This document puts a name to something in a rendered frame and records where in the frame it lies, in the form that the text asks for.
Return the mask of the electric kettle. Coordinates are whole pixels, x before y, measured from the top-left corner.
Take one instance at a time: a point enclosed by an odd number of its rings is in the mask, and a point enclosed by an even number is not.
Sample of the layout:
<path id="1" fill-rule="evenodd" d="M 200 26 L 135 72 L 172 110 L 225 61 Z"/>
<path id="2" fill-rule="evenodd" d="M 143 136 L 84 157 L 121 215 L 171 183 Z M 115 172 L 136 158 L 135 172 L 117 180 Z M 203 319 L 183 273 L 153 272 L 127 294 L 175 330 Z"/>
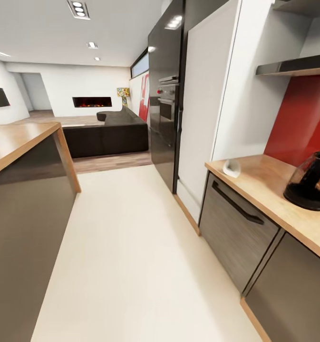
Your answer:
<path id="1" fill-rule="evenodd" d="M 299 166 L 283 196 L 298 207 L 320 211 L 320 152 Z"/>

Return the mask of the paper coffee filter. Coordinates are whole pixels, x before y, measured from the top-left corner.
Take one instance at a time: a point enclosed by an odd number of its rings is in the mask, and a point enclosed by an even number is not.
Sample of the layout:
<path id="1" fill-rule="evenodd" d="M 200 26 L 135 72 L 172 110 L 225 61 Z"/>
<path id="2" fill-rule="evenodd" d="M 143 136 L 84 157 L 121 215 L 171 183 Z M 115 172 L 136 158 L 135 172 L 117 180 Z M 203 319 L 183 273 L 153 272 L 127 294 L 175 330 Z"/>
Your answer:
<path id="1" fill-rule="evenodd" d="M 232 177 L 238 177 L 241 172 L 240 164 L 234 159 L 228 159 L 223 167 L 224 173 Z"/>

